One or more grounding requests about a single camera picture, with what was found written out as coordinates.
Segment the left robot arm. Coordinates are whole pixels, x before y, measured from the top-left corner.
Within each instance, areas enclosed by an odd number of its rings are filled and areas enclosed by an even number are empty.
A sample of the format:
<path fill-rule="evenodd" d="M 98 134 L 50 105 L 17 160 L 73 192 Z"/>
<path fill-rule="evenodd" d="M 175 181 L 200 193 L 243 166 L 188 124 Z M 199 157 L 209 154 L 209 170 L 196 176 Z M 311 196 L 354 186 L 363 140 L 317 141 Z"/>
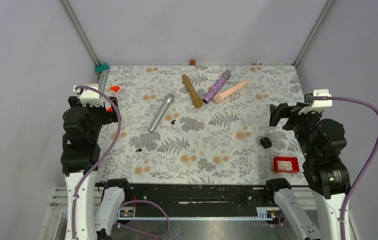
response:
<path fill-rule="evenodd" d="M 67 187 L 67 240 L 110 240 L 119 207 L 132 200 L 126 178 L 107 180 L 95 209 L 96 165 L 101 148 L 98 139 L 102 126 L 120 124 L 121 114 L 104 105 L 83 104 L 76 96 L 68 98 L 70 108 L 63 114 L 62 155 L 60 162 Z"/>

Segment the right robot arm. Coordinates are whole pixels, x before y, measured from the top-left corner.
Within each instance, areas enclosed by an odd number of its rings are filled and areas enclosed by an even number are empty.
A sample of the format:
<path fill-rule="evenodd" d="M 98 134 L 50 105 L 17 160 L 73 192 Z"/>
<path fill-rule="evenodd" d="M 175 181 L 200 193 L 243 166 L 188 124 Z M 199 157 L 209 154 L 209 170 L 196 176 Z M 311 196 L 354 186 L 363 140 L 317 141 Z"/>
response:
<path fill-rule="evenodd" d="M 318 111 L 303 112 L 304 103 L 270 105 L 269 125 L 286 119 L 283 130 L 293 131 L 304 157 L 303 175 L 315 201 L 319 226 L 299 204 L 285 178 L 266 181 L 264 201 L 278 206 L 299 240 L 342 240 L 350 235 L 347 199 L 350 175 L 339 155 L 347 145 L 341 123 L 322 119 Z"/>

